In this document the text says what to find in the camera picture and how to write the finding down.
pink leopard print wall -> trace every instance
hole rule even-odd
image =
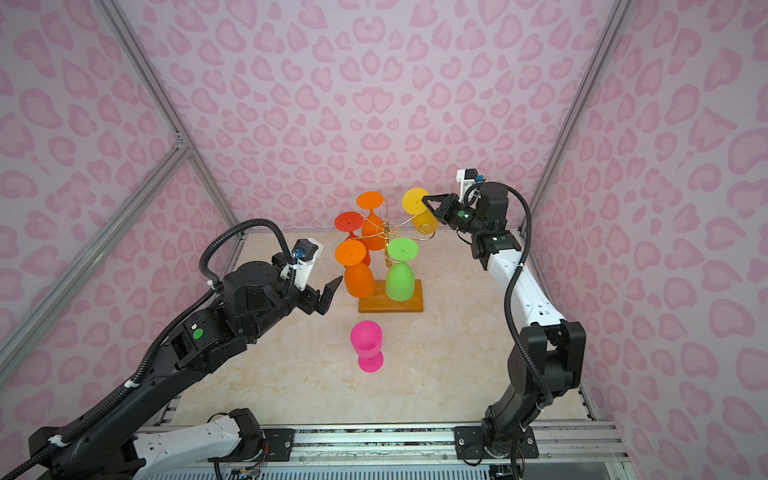
[[[170,150],[88,0],[0,5],[0,346]]]
[[[302,228],[457,168],[531,194],[612,3],[121,5],[240,219]]]
[[[535,224],[641,478],[768,478],[768,2],[643,0]]]
[[[125,381],[157,334],[205,293],[197,262],[224,230],[183,164],[0,391],[0,472],[28,458],[38,427],[66,424]],[[214,271],[229,248],[215,254]]]

black mounting plate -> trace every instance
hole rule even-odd
[[[265,462],[288,462],[293,449],[293,429],[264,429],[264,439],[270,444]]]
[[[477,462],[481,454],[482,458],[493,458],[490,453],[485,451],[485,439],[480,426],[455,427],[453,429],[453,442],[456,447],[456,458],[459,460]],[[525,458],[538,458],[538,447],[532,428],[529,427],[525,430],[518,444]]]

marble surface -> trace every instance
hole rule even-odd
[[[415,237],[415,230],[403,230]],[[333,252],[340,232],[287,233],[291,246],[312,237],[325,246],[310,285],[343,275]],[[419,242],[409,262],[424,286],[424,313],[358,313],[342,282],[331,310],[307,316],[296,309],[256,345],[189,388],[175,425],[203,423],[215,412],[247,407],[262,424],[477,421],[509,384],[513,346],[504,321],[503,292],[472,259],[469,246],[445,228]],[[248,236],[238,265],[269,261],[279,251],[272,233]],[[386,278],[383,252],[371,268]],[[384,366],[365,373],[349,332],[363,320],[381,325]],[[577,391],[556,399],[540,419],[586,419]]]

aluminum frame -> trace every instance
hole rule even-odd
[[[160,78],[144,54],[144,49],[141,47],[141,43],[138,41],[138,37],[134,33],[130,22],[128,22],[123,9],[117,0],[93,0],[93,2],[101,11],[112,33],[123,48],[123,52],[134,66],[134,70],[157,105],[165,123],[174,132],[179,141],[184,141],[189,145],[190,163],[197,176],[202,180],[203,186],[208,191],[214,205],[216,205],[216,208],[224,217],[227,226],[232,227],[236,225],[238,223],[237,216],[232,211],[227,198],[219,188],[219,184],[214,180],[210,170],[208,170],[208,166],[205,164],[200,151],[195,146],[193,138],[184,126],[181,116],[170,101],[170,97],[163,88]]]
[[[81,250],[45,298],[20,322],[8,342],[0,348],[0,388],[10,375],[45,337],[58,314],[91,279],[134,222],[173,176],[188,155],[186,142],[180,141],[160,162],[157,169],[115,212],[106,227]]]
[[[340,425],[262,425],[265,429],[294,429],[290,460],[270,467],[351,465],[463,465],[456,457],[452,429],[477,422],[383,423]],[[613,422],[540,420],[535,431],[539,458],[526,462],[629,462],[627,450]],[[139,432],[167,432],[183,426],[163,425]],[[484,464],[507,464],[508,459],[486,459]],[[251,465],[248,462],[239,465]],[[195,464],[209,468],[210,464]]]
[[[547,159],[544,173],[536,183],[533,198],[529,202],[531,206],[531,220],[536,217],[541,199],[550,186],[554,169],[562,161],[565,147],[568,145],[574,131],[576,131],[578,121],[588,108],[589,100],[600,83],[603,72],[605,72],[605,68],[611,60],[611,56],[621,38],[621,32],[624,30],[624,26],[627,24],[627,20],[636,4],[636,0],[616,0],[611,8],[611,13],[603,28],[602,35],[592,53],[587,69],[584,71],[584,78],[578,86],[576,96],[565,117],[563,127],[555,139],[554,148],[552,148],[552,152]]]

robotic arm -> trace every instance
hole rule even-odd
[[[511,476],[517,478],[517,447],[530,423],[553,398],[579,386],[584,328],[564,319],[525,264],[531,218],[520,193],[485,182],[474,169],[459,170],[457,180],[461,196],[426,196],[422,201],[441,223],[472,235],[472,256],[505,289],[505,316],[515,340],[507,362],[510,384],[486,410],[482,451],[511,458]],[[508,193],[526,212],[524,248],[506,230]],[[275,233],[281,252],[271,263],[245,263],[220,280],[208,269],[208,261],[228,239],[256,226]],[[2,480],[17,478],[38,463],[48,468],[41,477],[45,480],[135,480],[205,458],[232,462],[263,454],[263,460],[264,433],[247,409],[172,433],[134,433],[172,398],[256,343],[296,307],[307,314],[325,314],[343,278],[327,283],[322,294],[307,284],[322,251],[311,238],[298,240],[289,250],[280,229],[264,219],[248,220],[223,233],[200,258],[200,271],[210,278],[212,290],[169,324],[123,386],[70,424],[42,427],[33,434],[30,460]],[[198,310],[208,300],[210,305]],[[520,332],[515,319],[525,323]],[[548,343],[553,350],[547,349]]]
[[[459,170],[456,180],[460,196],[432,195],[422,201],[440,223],[472,235],[472,256],[505,289],[505,315],[515,340],[507,361],[510,384],[486,410],[482,431],[485,452],[511,456],[516,478],[517,443],[528,425],[554,397],[579,386],[586,334],[580,323],[566,321],[550,303],[525,264],[531,218],[520,193],[504,184],[485,182],[475,169]],[[508,193],[525,209],[525,248],[506,230]],[[513,319],[525,324],[521,332]],[[548,342],[553,350],[547,349]]]
[[[229,238],[256,226],[269,227],[282,251],[271,263],[245,263],[220,280],[208,269],[208,261]],[[247,409],[170,435],[134,433],[296,307],[324,315],[343,278],[326,284],[322,294],[307,284],[322,251],[311,238],[298,240],[288,250],[280,229],[264,219],[248,220],[223,233],[200,258],[200,271],[211,278],[212,290],[169,324],[124,385],[68,425],[42,427],[31,435],[30,460],[3,480],[17,478],[38,463],[48,468],[41,478],[51,480],[149,478],[205,458],[245,461],[264,452],[263,433]],[[197,310],[208,299],[210,305]]]

